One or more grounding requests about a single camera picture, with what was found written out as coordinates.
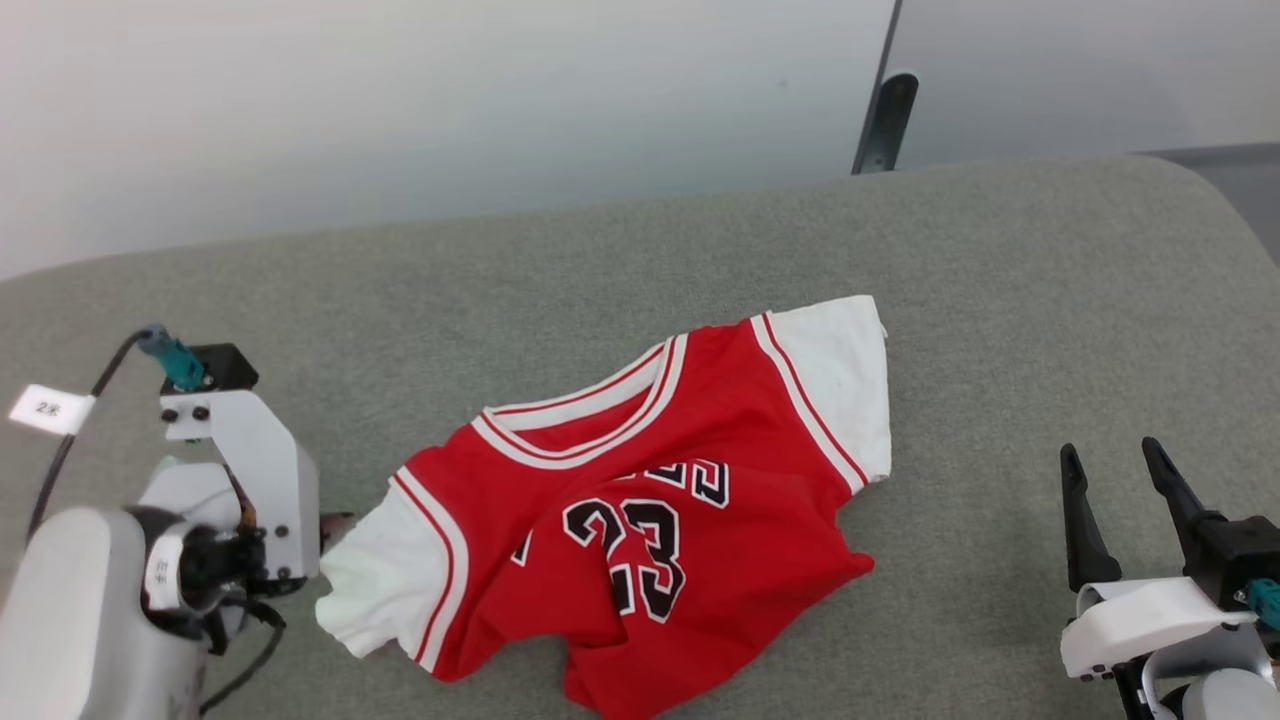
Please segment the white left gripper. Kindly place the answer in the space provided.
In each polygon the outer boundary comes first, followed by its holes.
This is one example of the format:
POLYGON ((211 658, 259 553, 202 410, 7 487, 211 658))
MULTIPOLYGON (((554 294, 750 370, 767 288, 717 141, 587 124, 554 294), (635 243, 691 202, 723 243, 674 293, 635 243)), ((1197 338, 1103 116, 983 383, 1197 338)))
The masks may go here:
POLYGON ((160 397, 169 441, 205 441, 218 460, 160 468, 160 506, 243 552, 229 582, 250 596, 292 594, 319 574, 321 547, 355 525, 353 512, 319 512, 314 460, 251 389, 160 397))

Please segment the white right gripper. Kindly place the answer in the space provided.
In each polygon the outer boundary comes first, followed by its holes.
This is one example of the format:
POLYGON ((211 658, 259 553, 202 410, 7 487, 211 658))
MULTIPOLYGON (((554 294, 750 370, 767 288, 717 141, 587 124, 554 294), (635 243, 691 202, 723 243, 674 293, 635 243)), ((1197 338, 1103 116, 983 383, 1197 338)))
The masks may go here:
POLYGON ((1073 593, 1082 591, 1076 615, 1060 639, 1065 673, 1070 678, 1100 676, 1119 664, 1147 659, 1155 665, 1147 673, 1152 679, 1225 669, 1260 674, 1257 616, 1249 610, 1221 610, 1187 578, 1204 565, 1202 525, 1226 518, 1204 507, 1155 437, 1143 438, 1142 451, 1152 484, 1167 505, 1185 577, 1120 582, 1123 570, 1100 533, 1079 454, 1074 445, 1064 445, 1060 470, 1068 587, 1073 593))

